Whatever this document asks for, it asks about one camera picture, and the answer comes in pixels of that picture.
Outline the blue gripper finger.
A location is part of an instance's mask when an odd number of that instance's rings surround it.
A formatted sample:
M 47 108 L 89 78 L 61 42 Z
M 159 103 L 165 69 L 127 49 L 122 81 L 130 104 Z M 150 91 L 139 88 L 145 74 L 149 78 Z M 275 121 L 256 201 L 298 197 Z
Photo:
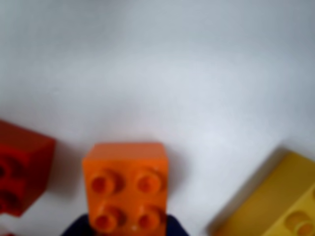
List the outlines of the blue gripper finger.
M 92 228 L 89 224 L 89 217 L 83 214 L 78 217 L 61 236 L 91 236 Z
M 167 236 L 189 236 L 187 231 L 183 228 L 180 222 L 173 216 L 167 216 L 167 226 L 166 226 Z

